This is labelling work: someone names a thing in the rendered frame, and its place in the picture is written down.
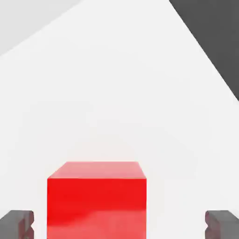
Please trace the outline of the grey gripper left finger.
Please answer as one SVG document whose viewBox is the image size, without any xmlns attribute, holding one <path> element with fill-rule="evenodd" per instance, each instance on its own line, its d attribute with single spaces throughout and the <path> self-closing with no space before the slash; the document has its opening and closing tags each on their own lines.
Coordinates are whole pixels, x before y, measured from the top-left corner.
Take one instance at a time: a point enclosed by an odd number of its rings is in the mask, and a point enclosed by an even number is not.
<svg viewBox="0 0 239 239">
<path fill-rule="evenodd" d="M 33 211 L 9 211 L 0 219 L 0 239 L 34 239 L 33 222 Z"/>
</svg>

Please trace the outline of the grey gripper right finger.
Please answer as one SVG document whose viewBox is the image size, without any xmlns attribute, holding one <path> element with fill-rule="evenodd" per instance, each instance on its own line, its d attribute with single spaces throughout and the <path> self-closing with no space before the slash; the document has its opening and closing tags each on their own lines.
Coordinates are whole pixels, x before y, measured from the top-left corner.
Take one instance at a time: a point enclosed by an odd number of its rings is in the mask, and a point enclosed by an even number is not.
<svg viewBox="0 0 239 239">
<path fill-rule="evenodd" d="M 205 239 L 239 239 L 239 218 L 230 211 L 206 211 L 205 222 Z"/>
</svg>

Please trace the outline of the small red cube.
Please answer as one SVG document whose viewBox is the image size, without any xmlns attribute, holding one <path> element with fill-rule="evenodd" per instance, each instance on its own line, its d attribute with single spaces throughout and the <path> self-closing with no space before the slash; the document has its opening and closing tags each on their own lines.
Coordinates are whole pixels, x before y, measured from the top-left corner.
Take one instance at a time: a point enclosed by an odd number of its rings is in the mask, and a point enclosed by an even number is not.
<svg viewBox="0 0 239 239">
<path fill-rule="evenodd" d="M 47 239 L 146 239 L 138 162 L 67 162 L 47 179 Z"/>
</svg>

